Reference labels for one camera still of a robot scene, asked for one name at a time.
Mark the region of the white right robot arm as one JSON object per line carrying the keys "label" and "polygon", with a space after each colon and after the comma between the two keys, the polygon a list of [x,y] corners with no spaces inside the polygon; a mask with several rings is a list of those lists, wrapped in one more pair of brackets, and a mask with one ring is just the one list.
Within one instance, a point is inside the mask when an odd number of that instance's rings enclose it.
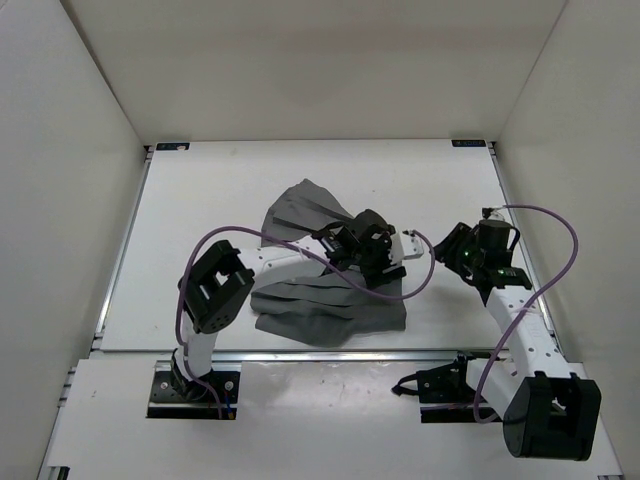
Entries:
{"label": "white right robot arm", "polygon": [[471,360],[448,376],[460,400],[478,393],[502,422],[516,458],[585,461],[601,405],[596,382],[577,374],[560,353],[535,305],[524,269],[512,263],[520,232],[504,220],[458,223],[434,248],[435,258],[475,288],[502,333],[510,362]]}

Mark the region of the blue label left corner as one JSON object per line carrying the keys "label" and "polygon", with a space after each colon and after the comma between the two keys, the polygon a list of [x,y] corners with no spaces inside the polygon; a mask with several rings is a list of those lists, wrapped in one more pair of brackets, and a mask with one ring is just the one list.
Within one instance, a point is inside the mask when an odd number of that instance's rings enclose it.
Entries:
{"label": "blue label left corner", "polygon": [[160,142],[155,146],[156,151],[187,151],[189,148],[189,142]]}

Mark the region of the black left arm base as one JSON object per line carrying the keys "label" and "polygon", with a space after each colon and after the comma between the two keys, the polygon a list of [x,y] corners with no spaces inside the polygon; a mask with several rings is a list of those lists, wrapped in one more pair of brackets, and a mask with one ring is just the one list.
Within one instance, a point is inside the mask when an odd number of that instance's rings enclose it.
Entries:
{"label": "black left arm base", "polygon": [[154,365],[146,417],[150,419],[222,420],[237,418],[241,372],[212,369],[200,382],[183,377],[175,355]]}

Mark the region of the blue label right corner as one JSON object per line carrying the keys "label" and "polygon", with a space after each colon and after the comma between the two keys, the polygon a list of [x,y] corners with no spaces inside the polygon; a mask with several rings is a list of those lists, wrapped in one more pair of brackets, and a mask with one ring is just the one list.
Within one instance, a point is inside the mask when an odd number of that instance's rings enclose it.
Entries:
{"label": "blue label right corner", "polygon": [[486,142],[482,139],[452,139],[454,148],[485,148]]}

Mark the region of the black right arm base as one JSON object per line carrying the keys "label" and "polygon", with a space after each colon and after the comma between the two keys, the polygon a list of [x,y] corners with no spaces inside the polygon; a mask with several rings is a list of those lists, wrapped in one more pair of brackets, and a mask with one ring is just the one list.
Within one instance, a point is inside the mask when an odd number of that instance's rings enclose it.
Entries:
{"label": "black right arm base", "polygon": [[449,364],[401,378],[391,391],[418,398],[423,424],[474,423],[475,391],[466,383],[467,366],[472,360],[488,358],[488,353],[458,352]]}

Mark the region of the blue label corner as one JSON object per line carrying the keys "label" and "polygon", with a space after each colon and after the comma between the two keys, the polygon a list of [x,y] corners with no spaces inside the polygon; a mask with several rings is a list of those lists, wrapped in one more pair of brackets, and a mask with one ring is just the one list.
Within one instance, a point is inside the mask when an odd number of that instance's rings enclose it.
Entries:
{"label": "blue label corner", "polygon": [[485,148],[486,142],[482,139],[452,139],[454,148]]}
{"label": "blue label corner", "polygon": [[156,151],[187,151],[189,148],[189,142],[160,142],[155,146]]}

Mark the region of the grey pleated skirt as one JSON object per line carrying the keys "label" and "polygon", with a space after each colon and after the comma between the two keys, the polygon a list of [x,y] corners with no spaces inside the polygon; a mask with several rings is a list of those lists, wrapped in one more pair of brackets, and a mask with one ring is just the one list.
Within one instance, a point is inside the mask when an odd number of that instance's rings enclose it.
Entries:
{"label": "grey pleated skirt", "polygon": [[[329,190],[304,179],[268,208],[261,230],[293,242],[333,221],[352,218]],[[402,301],[373,298],[330,270],[257,289],[250,308],[257,314],[256,329],[313,347],[340,347],[354,336],[406,329]]]}

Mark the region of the aluminium front table rail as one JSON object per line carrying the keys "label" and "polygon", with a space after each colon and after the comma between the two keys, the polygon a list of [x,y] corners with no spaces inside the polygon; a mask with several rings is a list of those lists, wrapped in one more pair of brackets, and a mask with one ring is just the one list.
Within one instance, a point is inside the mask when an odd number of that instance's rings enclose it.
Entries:
{"label": "aluminium front table rail", "polygon": [[488,358],[491,349],[457,350],[285,350],[285,351],[244,351],[215,350],[211,356],[216,363],[239,362],[429,362],[453,360],[458,353],[467,353]]}

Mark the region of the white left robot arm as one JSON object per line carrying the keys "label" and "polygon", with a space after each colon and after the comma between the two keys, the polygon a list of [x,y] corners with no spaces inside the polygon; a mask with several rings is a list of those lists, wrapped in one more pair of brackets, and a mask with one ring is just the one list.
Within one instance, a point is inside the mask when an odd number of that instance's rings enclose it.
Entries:
{"label": "white left robot arm", "polygon": [[405,326],[403,262],[422,250],[376,212],[314,224],[274,218],[260,236],[256,249],[213,243],[178,283],[171,384],[189,401],[214,389],[216,337],[245,305],[258,330],[312,347]]}

